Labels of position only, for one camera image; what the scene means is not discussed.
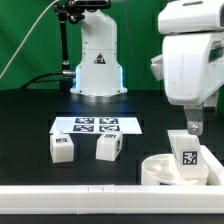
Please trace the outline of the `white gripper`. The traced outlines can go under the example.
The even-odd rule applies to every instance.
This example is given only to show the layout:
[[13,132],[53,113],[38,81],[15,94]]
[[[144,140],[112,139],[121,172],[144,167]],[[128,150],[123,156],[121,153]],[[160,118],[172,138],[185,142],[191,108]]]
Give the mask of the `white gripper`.
[[185,105],[188,133],[203,133],[202,104],[224,85],[224,32],[166,36],[151,70],[173,105]]

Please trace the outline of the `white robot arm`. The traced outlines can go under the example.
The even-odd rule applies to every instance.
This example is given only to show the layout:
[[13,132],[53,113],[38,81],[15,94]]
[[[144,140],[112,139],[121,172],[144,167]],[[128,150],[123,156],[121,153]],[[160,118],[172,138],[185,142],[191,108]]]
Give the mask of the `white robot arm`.
[[[75,0],[81,22],[82,60],[71,92],[89,101],[123,94],[117,62],[117,25],[101,12],[109,0]],[[184,107],[187,129],[203,133],[204,111],[215,109],[224,85],[224,0],[174,0],[159,13],[158,30],[165,36],[162,54],[151,70],[163,80],[168,101]]]

